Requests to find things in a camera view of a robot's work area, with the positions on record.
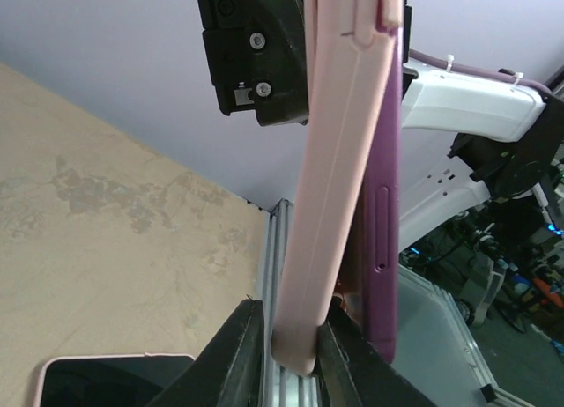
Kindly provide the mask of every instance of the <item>floor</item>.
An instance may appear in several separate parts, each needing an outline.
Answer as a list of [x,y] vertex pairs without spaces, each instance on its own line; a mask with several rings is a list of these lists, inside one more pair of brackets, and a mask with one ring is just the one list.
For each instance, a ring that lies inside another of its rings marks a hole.
[[[442,252],[452,243],[443,244]],[[427,278],[456,296],[462,288],[461,272],[465,273],[474,255],[462,246],[442,263],[441,270],[428,270]],[[539,333],[532,328],[526,334],[515,332],[495,308],[482,327],[471,328],[471,333],[501,388],[537,407],[564,404],[564,363]]]
[[266,213],[0,64],[0,405],[59,356],[197,356]]

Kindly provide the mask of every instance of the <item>screw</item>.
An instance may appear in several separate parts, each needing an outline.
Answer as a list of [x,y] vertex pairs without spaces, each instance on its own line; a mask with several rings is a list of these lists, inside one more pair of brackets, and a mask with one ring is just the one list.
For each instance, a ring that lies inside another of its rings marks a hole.
[[272,93],[272,87],[268,83],[258,83],[256,85],[256,95],[258,97],[268,97]]
[[228,17],[235,12],[233,0],[218,0],[218,11],[223,17]]
[[264,45],[266,44],[266,39],[260,33],[252,33],[250,35],[249,42],[250,42],[250,47],[252,47],[254,50],[260,50],[261,48],[264,48]]

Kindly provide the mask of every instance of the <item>zip tie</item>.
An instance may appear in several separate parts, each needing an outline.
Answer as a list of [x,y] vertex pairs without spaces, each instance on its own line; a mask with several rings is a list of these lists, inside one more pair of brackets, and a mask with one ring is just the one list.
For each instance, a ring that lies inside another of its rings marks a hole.
[[518,85],[519,81],[521,81],[521,79],[523,78],[523,73],[522,72],[516,72],[513,77],[515,78],[515,83],[513,83],[513,85]]
[[447,72],[452,70],[452,63],[455,61],[454,55],[447,55]]

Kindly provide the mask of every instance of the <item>pink smartphone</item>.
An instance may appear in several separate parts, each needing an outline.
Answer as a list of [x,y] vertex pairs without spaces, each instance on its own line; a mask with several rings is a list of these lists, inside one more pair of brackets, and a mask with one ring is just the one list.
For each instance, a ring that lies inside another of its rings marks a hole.
[[346,243],[336,292],[384,360],[396,351],[402,33]]
[[51,359],[41,369],[33,407],[147,405],[193,362],[186,354]]
[[309,375],[373,141],[403,0],[304,0],[309,130],[271,352]]

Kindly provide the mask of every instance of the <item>phone case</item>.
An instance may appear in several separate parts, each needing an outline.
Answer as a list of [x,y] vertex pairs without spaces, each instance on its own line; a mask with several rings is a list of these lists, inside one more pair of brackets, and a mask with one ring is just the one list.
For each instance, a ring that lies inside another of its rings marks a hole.
[[382,112],[336,288],[347,313],[388,363],[394,359],[397,333],[401,36],[397,33]]
[[110,354],[110,355],[96,355],[96,356],[66,356],[66,357],[55,357],[49,360],[45,366],[41,368],[39,373],[39,378],[37,380],[37,387],[35,390],[35,397],[33,398],[33,407],[41,407],[41,395],[43,393],[43,385],[45,383],[45,375],[47,374],[47,369],[56,361],[60,360],[74,360],[74,359],[131,359],[131,358],[142,358],[142,357],[188,357],[195,360],[194,357],[189,354],[183,353],[149,353],[145,352],[143,354]]
[[271,340],[274,359],[300,375],[314,369],[390,73],[395,38],[377,19],[397,27],[403,13],[402,0],[376,1],[304,1],[309,130]]

